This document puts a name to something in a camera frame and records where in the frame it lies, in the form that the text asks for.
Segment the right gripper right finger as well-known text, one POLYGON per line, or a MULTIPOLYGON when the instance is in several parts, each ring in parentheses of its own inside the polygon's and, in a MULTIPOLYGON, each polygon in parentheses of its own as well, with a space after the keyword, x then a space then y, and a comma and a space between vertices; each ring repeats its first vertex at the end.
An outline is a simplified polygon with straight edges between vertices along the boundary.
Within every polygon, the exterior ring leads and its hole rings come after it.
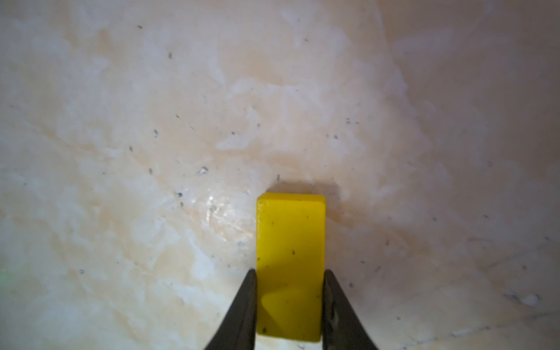
POLYGON ((337 278, 326 270, 322 287, 322 348, 378 350, 356 315, 337 278))

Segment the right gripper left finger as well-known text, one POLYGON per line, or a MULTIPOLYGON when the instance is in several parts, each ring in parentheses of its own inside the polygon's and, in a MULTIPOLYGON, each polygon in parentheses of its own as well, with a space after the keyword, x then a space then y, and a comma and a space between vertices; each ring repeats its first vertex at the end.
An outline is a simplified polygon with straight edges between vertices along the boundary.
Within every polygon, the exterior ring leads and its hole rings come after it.
POLYGON ((257 274, 250 269, 205 350, 253 350, 257 320, 257 274))

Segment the yellow short block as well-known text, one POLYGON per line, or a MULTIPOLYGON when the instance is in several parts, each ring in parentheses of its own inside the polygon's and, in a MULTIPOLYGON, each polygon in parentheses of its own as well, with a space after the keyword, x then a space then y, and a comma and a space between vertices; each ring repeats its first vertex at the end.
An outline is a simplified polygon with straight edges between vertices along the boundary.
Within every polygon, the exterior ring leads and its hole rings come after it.
POLYGON ((318 342, 325 271, 322 195, 264 193, 256 205, 257 332, 318 342))

